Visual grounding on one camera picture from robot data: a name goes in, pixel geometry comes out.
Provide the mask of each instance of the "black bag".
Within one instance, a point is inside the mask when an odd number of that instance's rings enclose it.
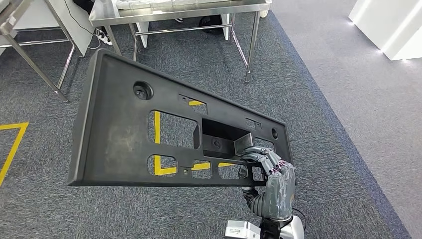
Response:
[[[199,22],[199,26],[213,26],[213,25],[221,25],[221,16],[220,15],[212,15],[212,16],[204,16],[201,18]],[[214,28],[214,29],[204,29],[205,33],[210,33],[213,35],[220,35],[223,34],[223,28]]]

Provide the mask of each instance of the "black cable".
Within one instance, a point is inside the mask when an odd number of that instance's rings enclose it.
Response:
[[[303,212],[301,212],[299,209],[293,208],[293,210],[298,211],[304,217],[304,222],[305,222],[304,231],[305,231],[306,230],[306,220],[307,220],[305,214]]]
[[[65,5],[66,5],[66,8],[67,8],[67,12],[69,13],[69,16],[73,19],[73,21],[75,21],[75,22],[76,22],[76,24],[77,24],[80,28],[82,28],[83,30],[87,31],[87,32],[91,35],[91,39],[92,39],[92,37],[93,37],[93,36],[95,36],[95,34],[92,34],[92,33],[91,33],[90,31],[88,31],[86,28],[84,28],[83,26],[81,26],[81,25],[79,24],[79,22],[78,22],[78,21],[76,21],[76,19],[75,19],[75,18],[72,16],[72,14],[70,13],[70,9],[69,9],[69,6],[67,5],[66,0],[64,0],[64,2],[65,2]],[[91,50],[95,50],[95,49],[98,49],[100,46],[101,46],[101,42],[100,42],[100,39],[98,39],[98,46],[97,46],[97,47],[91,48],[91,47],[89,47],[89,46],[88,46],[88,48],[89,48],[89,49],[91,49]]]
[[[86,28],[84,28],[83,26],[81,26],[80,24],[79,24],[79,22],[78,21],[76,21],[76,19],[72,16],[72,14],[70,13],[70,10],[69,10],[69,6],[67,6],[67,2],[66,2],[66,0],[64,1],[65,2],[65,5],[66,5],[66,8],[67,8],[67,12],[69,13],[69,15],[70,15],[70,17],[73,19],[73,21],[75,21],[76,22],[76,24],[77,25],[79,25],[83,30],[85,30],[85,31],[87,31],[89,34],[91,34],[91,35],[93,35],[90,31],[88,31]]]

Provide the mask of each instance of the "metal table leg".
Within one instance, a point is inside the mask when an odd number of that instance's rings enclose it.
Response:
[[[230,32],[230,41],[229,41],[230,43],[234,42],[233,34],[234,34],[234,19],[235,19],[235,17],[236,17],[236,14],[232,13],[231,14],[231,21],[230,21],[231,27],[228,29],[229,32]]]
[[[63,33],[65,34],[66,38],[69,39],[69,41],[72,43],[73,47],[75,49],[73,49],[73,51],[76,50],[76,52],[78,53],[78,55],[80,57],[83,57],[81,51],[79,50],[78,47],[76,47],[75,42],[73,41],[73,38],[70,36],[69,32],[67,31],[67,28],[65,27],[65,25],[63,24],[62,20],[60,19],[59,15],[57,15],[56,11],[54,10],[53,6],[51,5],[49,0],[44,0],[45,4],[47,5],[48,9],[50,10],[50,12],[53,14],[54,19],[56,19],[56,22],[59,24],[60,28],[62,29]]]
[[[120,48],[117,44],[116,38],[114,37],[114,34],[113,34],[113,31],[111,30],[111,27],[109,25],[104,26],[104,27],[105,27],[105,30],[107,31],[107,34],[108,34],[108,37],[110,38],[110,41],[113,44],[115,52],[121,56]]]
[[[68,99],[63,95],[63,93],[56,87],[56,85],[44,74],[43,71],[35,64],[35,62],[26,54],[26,52],[22,49],[21,46],[14,40],[14,38],[8,34],[3,35],[6,40],[12,45],[12,47],[21,55],[26,62],[41,76],[41,78],[53,89],[53,91],[59,95],[59,97],[63,100],[63,102],[67,102]]]
[[[255,42],[256,42],[256,35],[258,33],[258,23],[259,23],[259,12],[255,12],[255,18],[253,20],[253,28],[252,28],[252,36],[251,36],[251,43],[249,48],[249,56],[248,56],[248,65],[246,66],[246,78],[245,82],[248,83],[251,81],[251,62],[253,58],[253,53],[255,50]]]
[[[67,69],[69,68],[70,60],[72,59],[73,53],[75,52],[76,46],[72,43],[72,49],[70,50],[69,55],[66,59],[65,68],[63,69],[62,75],[60,76],[59,82],[57,83],[57,88],[62,88],[63,80],[65,79]]]
[[[129,24],[130,32],[132,33],[133,40],[135,41],[134,47],[133,47],[133,60],[136,61],[136,53],[138,52],[138,49],[141,49],[139,47],[139,41],[138,37],[136,36],[135,26],[133,23]]]

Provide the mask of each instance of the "rectangular cutout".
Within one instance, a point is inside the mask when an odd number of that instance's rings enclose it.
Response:
[[[255,181],[264,181],[264,175],[262,174],[262,168],[252,167],[253,180]]]
[[[261,139],[261,138],[254,138],[254,145],[255,146],[260,146],[260,147],[265,147],[265,148],[270,148],[272,150],[274,150],[274,144],[273,142],[270,142],[268,140],[265,139]]]
[[[249,131],[210,119],[202,119],[202,147],[204,156],[232,159],[235,156],[234,142]],[[195,134],[198,145],[199,132]]]
[[[219,163],[218,164],[218,174],[222,179],[240,179],[239,171],[243,173],[246,177],[248,175],[248,169],[245,165],[242,164],[233,164],[231,166],[227,166],[227,163]]]
[[[189,105],[195,112],[200,113],[204,116],[208,115],[208,107],[206,103],[184,95],[179,95],[179,100],[182,101],[184,104]]]
[[[169,156],[151,155],[148,158],[148,173],[155,176],[174,177],[177,173],[176,159]]]
[[[192,178],[211,178],[210,162],[194,160],[194,167],[192,168]]]
[[[148,139],[154,143],[193,149],[197,126],[191,119],[151,111],[148,115]]]

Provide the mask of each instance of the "stainless steel table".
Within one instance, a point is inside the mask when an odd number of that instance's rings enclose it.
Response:
[[[0,13],[0,35],[4,36],[6,40],[10,43],[10,45],[0,45],[0,48],[5,47],[13,47],[24,59],[27,63],[38,73],[38,75],[50,86],[50,88],[58,94],[58,96],[64,101],[67,102],[67,98],[63,95],[60,91],[62,86],[63,80],[66,76],[67,69],[69,67],[70,60],[72,59],[72,55],[75,51],[81,55],[78,48],[75,46],[72,38],[70,37],[69,33],[67,32],[66,28],[64,27],[62,21],[60,20],[59,16],[57,15],[56,11],[51,6],[48,0],[44,0],[47,4],[48,8],[54,15],[54,18],[57,20],[60,28],[66,38],[64,39],[56,39],[56,40],[42,40],[42,41],[27,41],[27,42],[16,42],[15,39],[10,35],[12,33],[13,27],[19,21],[19,19],[23,16],[25,11],[29,8],[32,0],[10,0],[10,4]],[[29,46],[29,45],[40,45],[40,44],[49,44],[49,43],[59,43],[59,42],[71,42],[72,49],[66,59],[66,63],[60,76],[60,79],[56,84],[54,84],[48,76],[35,64],[35,62],[29,57],[29,55],[23,50],[22,46]]]
[[[160,33],[171,33],[179,31],[190,31],[190,30],[201,30],[211,28],[230,28],[230,42],[235,42],[243,63],[246,67],[246,82],[251,80],[251,62],[255,48],[256,35],[258,32],[259,23],[259,11],[269,10],[271,6],[271,0],[231,0],[231,1],[220,1],[212,3],[200,3],[190,5],[176,5],[167,7],[152,7],[132,10],[119,10],[116,8],[112,0],[96,0],[94,8],[91,11],[89,20],[93,26],[104,26],[108,32],[108,36],[113,43],[116,53],[121,55],[120,48],[114,37],[111,25],[129,24],[132,36],[135,41],[133,60],[136,60],[136,52],[138,48],[137,36],[152,35]],[[255,12],[255,18],[252,28],[252,36],[249,48],[248,59],[246,60],[243,54],[240,44],[237,40],[236,34],[234,33],[235,14],[239,12]],[[168,29],[160,31],[150,32],[136,32],[134,23],[145,22],[145,21],[158,21],[158,20],[169,20],[175,18],[187,18],[197,16],[208,16],[208,15],[220,15],[231,13],[230,24],[225,25],[214,25],[206,27],[193,27],[193,28],[182,28],[182,29]]]

